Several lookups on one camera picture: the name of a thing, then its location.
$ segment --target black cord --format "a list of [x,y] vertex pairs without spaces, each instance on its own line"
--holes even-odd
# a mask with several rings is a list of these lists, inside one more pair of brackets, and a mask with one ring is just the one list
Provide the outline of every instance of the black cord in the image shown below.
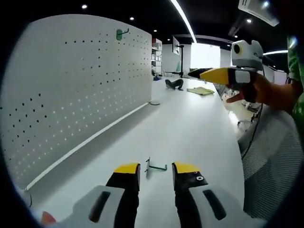
[[244,153],[243,156],[242,156],[242,159],[245,157],[245,155],[247,154],[247,152],[249,151],[249,149],[250,149],[250,147],[251,147],[251,144],[252,144],[252,142],[253,142],[253,139],[254,139],[255,134],[256,134],[256,131],[257,131],[258,123],[260,122],[260,118],[261,118],[261,115],[262,115],[262,109],[263,109],[263,104],[261,105],[260,114],[259,114],[259,116],[258,116],[258,118],[257,118],[256,127],[255,127],[255,130],[253,131],[252,138],[251,138],[251,140],[250,140],[250,142],[249,142],[249,145],[248,145],[248,147],[247,147],[247,150],[245,151],[245,153]]

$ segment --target floor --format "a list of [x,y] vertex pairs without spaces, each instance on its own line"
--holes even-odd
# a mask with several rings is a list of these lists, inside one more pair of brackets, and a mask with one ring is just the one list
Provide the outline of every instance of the floor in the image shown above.
[[237,135],[237,139],[239,139],[243,133],[248,129],[250,126],[250,123],[243,123],[241,122],[238,126],[238,121],[240,120],[249,120],[251,119],[252,115],[254,114],[251,111],[248,111],[244,105],[242,105],[241,101],[237,101],[234,103],[227,103],[226,100],[230,96],[227,94],[224,94],[222,96],[222,100],[224,103],[225,108],[228,111],[229,118],[231,120],[231,123],[233,125],[234,133]]

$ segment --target green sleeve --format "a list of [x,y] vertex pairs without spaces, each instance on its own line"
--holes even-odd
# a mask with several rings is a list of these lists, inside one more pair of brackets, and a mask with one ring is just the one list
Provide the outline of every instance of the green sleeve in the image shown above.
[[[287,38],[287,46],[290,46],[290,37]],[[300,69],[299,61],[295,48],[288,48],[288,68],[289,68],[289,77],[301,81],[301,76],[303,76],[304,68],[303,66]]]

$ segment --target office room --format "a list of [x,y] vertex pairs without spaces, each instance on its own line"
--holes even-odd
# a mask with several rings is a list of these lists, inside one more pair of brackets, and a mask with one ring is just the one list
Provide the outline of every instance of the office room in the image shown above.
[[213,228],[300,218],[295,1],[7,9],[16,20],[1,52],[4,220]]

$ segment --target yellow cloth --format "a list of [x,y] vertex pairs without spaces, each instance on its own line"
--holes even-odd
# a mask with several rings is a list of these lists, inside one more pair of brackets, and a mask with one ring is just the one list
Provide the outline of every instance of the yellow cloth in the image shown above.
[[197,88],[193,88],[193,89],[187,89],[187,91],[191,92],[191,93],[203,95],[203,96],[214,93],[213,90],[211,90],[211,89],[205,89],[203,87],[197,87]]

